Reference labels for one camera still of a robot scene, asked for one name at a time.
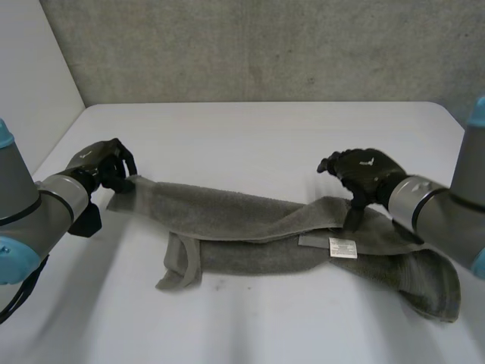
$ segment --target gray towel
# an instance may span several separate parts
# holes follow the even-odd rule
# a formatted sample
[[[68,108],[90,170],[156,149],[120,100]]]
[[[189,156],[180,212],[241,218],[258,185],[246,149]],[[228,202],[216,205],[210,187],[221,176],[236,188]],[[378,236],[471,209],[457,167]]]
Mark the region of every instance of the gray towel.
[[[324,197],[303,205],[142,177],[133,180],[136,190],[114,195],[108,209],[145,216],[170,231],[160,290],[198,283],[202,271],[282,274],[329,261],[398,291],[425,317],[445,322],[458,318],[460,284],[453,265],[426,245],[404,239],[373,209],[366,209],[359,230],[349,233],[341,231],[349,208],[346,199]],[[354,240],[358,258],[330,257],[329,237]]]

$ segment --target towel care label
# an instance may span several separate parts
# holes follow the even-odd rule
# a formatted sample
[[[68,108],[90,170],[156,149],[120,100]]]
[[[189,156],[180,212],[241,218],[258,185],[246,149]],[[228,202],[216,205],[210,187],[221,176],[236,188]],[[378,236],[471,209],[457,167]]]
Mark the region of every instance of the towel care label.
[[[335,258],[357,259],[357,246],[354,240],[328,238],[330,243],[330,256]]]

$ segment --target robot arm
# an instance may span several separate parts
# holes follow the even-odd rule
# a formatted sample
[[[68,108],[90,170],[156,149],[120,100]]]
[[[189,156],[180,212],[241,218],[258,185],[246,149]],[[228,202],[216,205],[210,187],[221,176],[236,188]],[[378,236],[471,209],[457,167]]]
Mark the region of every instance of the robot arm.
[[[320,163],[318,172],[323,171],[354,194],[344,228],[356,230],[363,208],[380,203],[417,243],[435,246],[485,279],[485,97],[468,122],[449,189],[407,175],[375,149],[336,152]]]
[[[136,174],[131,153],[118,139],[98,142],[77,153],[65,171],[34,183],[0,119],[0,284],[23,281],[0,323],[32,292],[49,252],[64,236],[91,237],[101,226],[91,195],[99,186],[127,193]]]

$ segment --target white table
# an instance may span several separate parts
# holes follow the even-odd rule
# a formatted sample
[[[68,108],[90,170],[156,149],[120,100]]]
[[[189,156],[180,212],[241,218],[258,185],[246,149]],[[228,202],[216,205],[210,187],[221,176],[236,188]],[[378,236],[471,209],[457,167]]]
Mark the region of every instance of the white table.
[[[35,175],[119,137],[139,173],[311,202],[347,196],[318,175],[335,150],[375,147],[409,172],[449,184],[463,130],[426,102],[98,105]],[[95,195],[102,210],[111,193]],[[332,265],[263,278],[203,275],[178,294],[155,289],[167,231],[102,211],[92,239],[66,236],[34,294],[0,327],[1,363],[474,363],[485,361],[485,284],[458,268],[452,325],[412,312],[395,292]]]

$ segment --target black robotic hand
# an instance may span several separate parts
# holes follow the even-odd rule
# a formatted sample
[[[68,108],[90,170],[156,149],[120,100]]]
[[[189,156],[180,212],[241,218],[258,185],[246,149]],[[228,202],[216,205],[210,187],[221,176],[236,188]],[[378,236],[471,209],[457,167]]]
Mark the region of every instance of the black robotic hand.
[[[130,176],[137,174],[135,160],[131,152],[119,139],[97,142],[78,152],[67,165],[68,171],[84,174],[89,193],[96,191],[101,184],[104,188],[111,188],[115,193],[128,193],[135,187],[134,183],[126,180],[127,165]]]
[[[135,160],[131,152],[119,139],[97,142],[78,152],[60,174],[70,176],[80,182],[91,198],[99,186],[110,188],[115,193],[129,193],[135,188],[127,180],[125,164],[130,176],[137,174]],[[91,237],[102,227],[99,208],[89,201],[79,218],[71,225],[69,234]]]
[[[365,206],[380,203],[387,208],[393,190],[387,186],[395,187],[407,177],[395,161],[376,149],[335,152],[318,166],[318,173],[324,171],[339,178],[342,185],[353,194],[351,209],[344,223],[344,229],[348,231],[357,230]]]

